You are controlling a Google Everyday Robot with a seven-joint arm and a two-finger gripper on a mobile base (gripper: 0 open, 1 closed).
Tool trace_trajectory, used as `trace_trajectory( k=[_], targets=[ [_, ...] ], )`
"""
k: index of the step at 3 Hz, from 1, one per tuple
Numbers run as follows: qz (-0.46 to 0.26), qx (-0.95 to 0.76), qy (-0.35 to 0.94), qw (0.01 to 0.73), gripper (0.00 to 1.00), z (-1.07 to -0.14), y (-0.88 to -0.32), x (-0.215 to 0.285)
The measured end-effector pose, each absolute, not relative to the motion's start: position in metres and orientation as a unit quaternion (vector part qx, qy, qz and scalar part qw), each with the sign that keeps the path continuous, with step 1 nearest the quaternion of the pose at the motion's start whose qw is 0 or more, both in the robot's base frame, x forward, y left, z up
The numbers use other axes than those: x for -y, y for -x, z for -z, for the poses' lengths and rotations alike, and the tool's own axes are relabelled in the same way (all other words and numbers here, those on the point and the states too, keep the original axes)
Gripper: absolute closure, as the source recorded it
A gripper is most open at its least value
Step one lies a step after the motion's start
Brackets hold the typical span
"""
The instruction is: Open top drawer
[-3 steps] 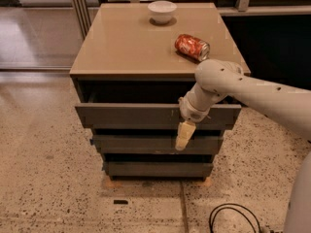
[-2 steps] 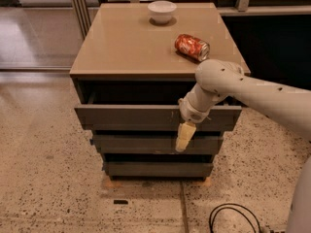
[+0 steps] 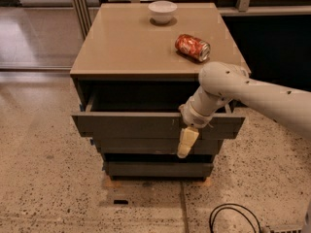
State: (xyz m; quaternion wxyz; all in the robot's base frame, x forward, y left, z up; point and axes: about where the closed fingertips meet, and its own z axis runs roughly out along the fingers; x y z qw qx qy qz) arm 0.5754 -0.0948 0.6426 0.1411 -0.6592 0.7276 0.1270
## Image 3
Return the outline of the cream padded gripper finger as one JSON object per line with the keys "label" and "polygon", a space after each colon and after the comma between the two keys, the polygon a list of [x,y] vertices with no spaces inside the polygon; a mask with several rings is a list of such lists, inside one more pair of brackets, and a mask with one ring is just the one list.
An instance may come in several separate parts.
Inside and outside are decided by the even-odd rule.
{"label": "cream padded gripper finger", "polygon": [[183,128],[181,130],[179,145],[177,148],[177,155],[179,158],[187,157],[198,136],[199,132],[194,127],[188,126],[187,128]]}

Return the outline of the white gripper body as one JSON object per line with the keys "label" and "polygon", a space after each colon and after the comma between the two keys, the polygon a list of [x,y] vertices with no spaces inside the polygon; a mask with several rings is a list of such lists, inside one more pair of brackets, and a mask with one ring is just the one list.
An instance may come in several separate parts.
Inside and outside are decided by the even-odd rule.
{"label": "white gripper body", "polygon": [[187,102],[179,107],[179,111],[185,125],[200,129],[212,120],[216,107],[208,103]]}

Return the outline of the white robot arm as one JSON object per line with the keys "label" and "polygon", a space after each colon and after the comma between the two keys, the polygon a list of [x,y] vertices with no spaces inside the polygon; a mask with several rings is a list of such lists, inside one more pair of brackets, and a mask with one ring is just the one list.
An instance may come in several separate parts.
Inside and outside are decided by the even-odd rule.
{"label": "white robot arm", "polygon": [[210,62],[199,89],[181,106],[200,129],[216,110],[239,102],[245,121],[224,142],[205,183],[184,183],[189,233],[259,233],[267,224],[303,225],[311,197],[311,95],[252,80],[241,68]]}

